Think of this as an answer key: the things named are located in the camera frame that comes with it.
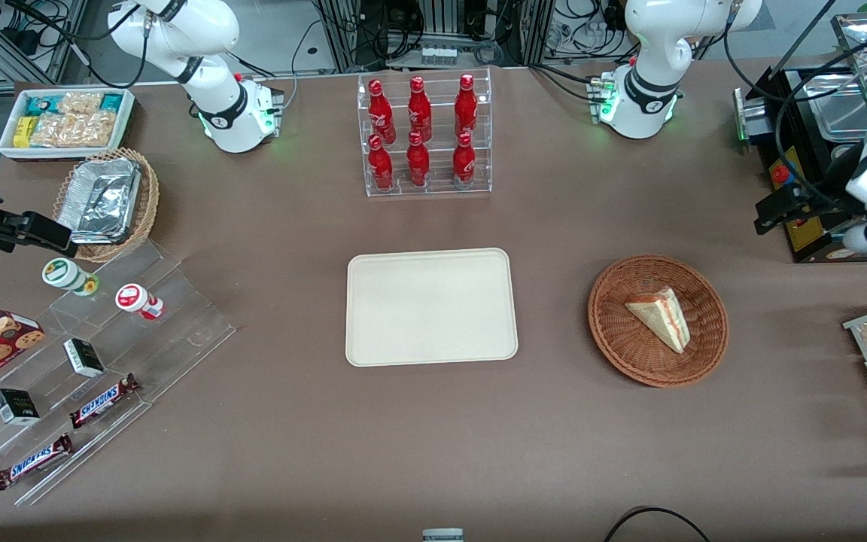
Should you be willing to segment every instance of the red bottle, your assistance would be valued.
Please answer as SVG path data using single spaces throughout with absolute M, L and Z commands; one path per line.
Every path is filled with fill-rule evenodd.
M 458 190 L 471 188 L 474 183 L 474 160 L 477 159 L 470 146 L 472 137 L 465 131 L 457 137 L 457 148 L 454 149 L 454 186 Z
M 367 143 L 370 145 L 367 161 L 370 162 L 370 171 L 373 173 L 376 189 L 389 192 L 393 190 L 393 162 L 390 161 L 390 154 L 383 148 L 383 141 L 379 135 L 370 134 Z
M 410 103 L 406 106 L 410 114 L 410 129 L 420 133 L 425 142 L 434 137 L 434 114 L 430 112 L 430 97 L 424 91 L 424 78 L 410 78 Z
M 379 80 L 368 83 L 370 89 L 370 123 L 374 133 L 383 138 L 383 143 L 392 145 L 397 140 L 397 130 L 393 127 L 393 108 L 390 100 L 383 96 L 383 85 Z
M 473 132 L 477 127 L 477 95 L 474 93 L 474 76 L 461 75 L 461 91 L 454 102 L 454 131 L 461 137 L 464 130 Z
M 424 145 L 419 131 L 410 133 L 410 148 L 406 150 L 406 162 L 410 165 L 410 182 L 417 188 L 427 186 L 430 179 L 430 152 Z

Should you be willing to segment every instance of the brown tablecloth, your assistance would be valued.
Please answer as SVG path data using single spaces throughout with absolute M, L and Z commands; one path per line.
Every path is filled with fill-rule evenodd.
M 355 78 L 300 82 L 282 137 L 242 155 L 179 86 L 135 87 L 153 237 L 242 329 L 39 504 L 0 494 L 0 540 L 588 541 L 639 504 L 713 539 L 867 539 L 867 374 L 840 325 L 867 313 L 867 264 L 795 265 L 780 230 L 754 234 L 767 185 L 734 143 L 729 66 L 694 65 L 646 141 L 526 69 L 492 73 L 494 192 L 415 202 L 364 195 Z M 50 212 L 69 167 L 4 159 L 7 209 Z M 352 257 L 474 247 L 510 254 L 512 360 L 347 363 Z M 648 251 L 705 274 L 732 323 L 689 388 L 622 376 L 588 330 L 598 273 Z M 1 309 L 57 297 L 48 258 L 0 253 Z M 685 535 L 636 523 L 629 540 Z

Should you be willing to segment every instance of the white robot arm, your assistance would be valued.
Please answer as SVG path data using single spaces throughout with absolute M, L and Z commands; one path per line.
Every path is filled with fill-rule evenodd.
M 599 120 L 617 133 L 644 139 L 671 117 L 678 84 L 691 65 L 685 38 L 718 35 L 751 24 L 762 0 L 630 0 L 624 10 L 640 41 L 637 64 L 605 72 L 600 80 Z
M 179 82 L 199 108 L 206 135 L 221 150 L 245 152 L 278 134 L 280 111 L 271 90 L 238 80 L 218 55 L 231 51 L 240 27 L 221 0 L 144 0 L 113 32 L 123 51 L 151 62 Z M 137 2 L 109 11 L 110 28 Z

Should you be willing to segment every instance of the round wicker basket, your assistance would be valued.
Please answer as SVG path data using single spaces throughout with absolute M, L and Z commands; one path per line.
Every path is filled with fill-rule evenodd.
M 633 294 L 664 287 L 674 289 L 691 332 L 683 354 L 624 306 Z M 627 257 L 606 268 L 588 299 L 588 323 L 617 370 L 660 388 L 701 380 L 718 367 L 729 344 L 729 317 L 715 288 L 689 265 L 657 254 Z
M 132 231 L 130 231 L 126 240 L 118 245 L 79 245 L 79 251 L 77 251 L 75 256 L 78 260 L 96 263 L 105 263 L 111 260 L 116 254 L 125 251 L 137 243 L 141 243 L 142 240 L 147 238 L 149 230 L 152 230 L 152 224 L 156 220 L 156 206 L 159 203 L 159 182 L 156 178 L 156 172 L 152 171 L 152 167 L 149 166 L 147 159 L 138 152 L 130 150 L 130 148 L 117 148 L 116 151 L 101 152 L 94 155 L 94 157 L 86 158 L 86 160 L 99 162 L 114 158 L 130 158 L 130 160 L 136 161 L 142 167 L 140 192 L 138 192 L 138 196 L 135 198 Z M 52 206 L 53 220 L 59 218 L 59 210 L 62 210 L 62 204 L 65 202 L 65 192 L 68 190 L 71 180 L 72 171 L 65 176 L 65 182 L 62 183 L 62 188 L 59 189 L 59 196 L 56 198 L 55 205 Z

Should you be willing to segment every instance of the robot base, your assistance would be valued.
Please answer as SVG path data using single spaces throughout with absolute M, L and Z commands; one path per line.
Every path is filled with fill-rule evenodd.
M 247 90 L 247 105 L 226 129 L 209 126 L 202 115 L 206 135 L 226 152 L 246 152 L 257 147 L 269 137 L 279 137 L 282 122 L 283 95 L 274 96 L 269 87 L 254 81 L 244 80 L 240 85 Z
M 624 88 L 624 77 L 630 69 L 631 66 L 622 65 L 613 72 L 602 73 L 599 88 L 588 85 L 588 97 L 606 100 L 591 104 L 591 117 L 595 124 L 611 126 L 624 137 L 646 139 L 661 131 L 661 126 L 671 119 L 677 97 L 671 99 L 667 110 L 644 113 Z

